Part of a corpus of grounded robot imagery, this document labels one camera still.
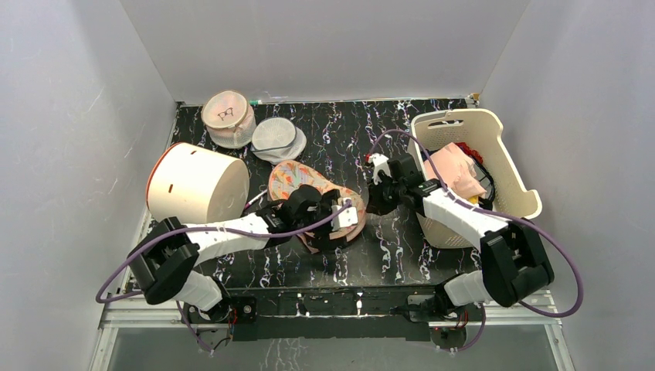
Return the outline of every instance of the black table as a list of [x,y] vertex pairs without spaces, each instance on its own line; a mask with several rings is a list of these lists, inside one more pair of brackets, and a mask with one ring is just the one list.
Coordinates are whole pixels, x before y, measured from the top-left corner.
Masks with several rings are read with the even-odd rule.
[[[255,116],[257,122],[276,116],[290,119],[307,136],[307,147],[297,160],[366,201],[371,171],[362,166],[363,158],[384,130],[408,129],[418,114],[466,107],[464,99],[262,104],[255,106]],[[266,188],[273,166],[250,153],[249,147],[229,150],[215,145],[202,123],[201,109],[178,110],[172,144],[192,143],[241,158],[250,172],[249,198],[254,197]],[[392,157],[405,151],[407,140],[395,135],[381,143],[383,153]],[[437,284],[457,272],[474,270],[478,260],[473,249],[432,248],[423,239],[415,213],[400,207],[386,216],[369,215],[360,236],[335,254],[310,254],[292,239],[271,249],[206,262],[202,271],[213,273],[228,288],[378,287]]]

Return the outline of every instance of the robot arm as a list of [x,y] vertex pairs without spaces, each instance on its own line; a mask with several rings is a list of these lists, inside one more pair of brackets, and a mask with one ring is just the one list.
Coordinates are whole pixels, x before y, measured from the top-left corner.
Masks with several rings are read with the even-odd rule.
[[[309,185],[302,185],[288,200],[271,203],[256,213],[237,220],[210,224],[182,225],[175,217],[162,220],[133,250],[172,230],[205,227],[203,231],[189,231],[166,238],[147,249],[131,262],[146,302],[151,305],[175,299],[194,305],[210,318],[222,318],[229,310],[227,295],[219,281],[193,271],[202,262],[242,250],[262,250],[290,239],[268,238],[271,234],[286,233],[324,220],[340,209],[339,191],[321,195]],[[317,245],[334,249],[340,242],[330,240],[329,234],[340,228],[355,225],[357,211],[353,206],[339,213],[330,223],[312,230]],[[226,230],[238,230],[266,237],[249,237]]]
[[447,315],[473,302],[495,300],[510,307],[553,282],[554,274],[539,235],[504,218],[475,213],[473,204],[425,180],[411,155],[389,160],[373,154],[367,213],[385,215],[403,204],[455,231],[480,251],[481,271],[459,274],[436,288],[433,310]]

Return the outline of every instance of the white mesh bag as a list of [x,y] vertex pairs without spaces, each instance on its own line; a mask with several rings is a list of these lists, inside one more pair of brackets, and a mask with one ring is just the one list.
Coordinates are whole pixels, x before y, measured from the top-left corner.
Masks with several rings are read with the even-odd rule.
[[260,122],[253,133],[253,154],[274,165],[293,160],[305,149],[307,138],[283,117],[272,117]]
[[226,90],[205,104],[200,114],[209,137],[223,148],[241,148],[250,143],[255,131],[255,111],[246,98]]

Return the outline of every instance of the pink towel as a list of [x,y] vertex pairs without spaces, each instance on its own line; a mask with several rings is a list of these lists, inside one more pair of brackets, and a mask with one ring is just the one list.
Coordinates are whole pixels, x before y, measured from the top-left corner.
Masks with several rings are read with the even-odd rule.
[[[467,156],[459,146],[454,143],[448,144],[430,156],[439,174],[459,197],[469,199],[473,196],[482,196],[487,193],[475,179],[475,168],[473,159]],[[429,161],[425,161],[426,179],[434,179],[436,175],[432,170]]]

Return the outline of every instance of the gray wall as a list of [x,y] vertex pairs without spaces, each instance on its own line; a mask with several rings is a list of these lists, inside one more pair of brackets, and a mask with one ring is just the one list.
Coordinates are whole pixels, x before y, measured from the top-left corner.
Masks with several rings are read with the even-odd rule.
[[86,369],[175,104],[118,0],[0,12],[0,369]]
[[[482,93],[544,202],[538,222],[582,269],[565,323],[579,369],[655,362],[655,3],[534,0]],[[558,306],[575,299],[555,257]]]
[[528,0],[121,0],[173,98],[480,92]]

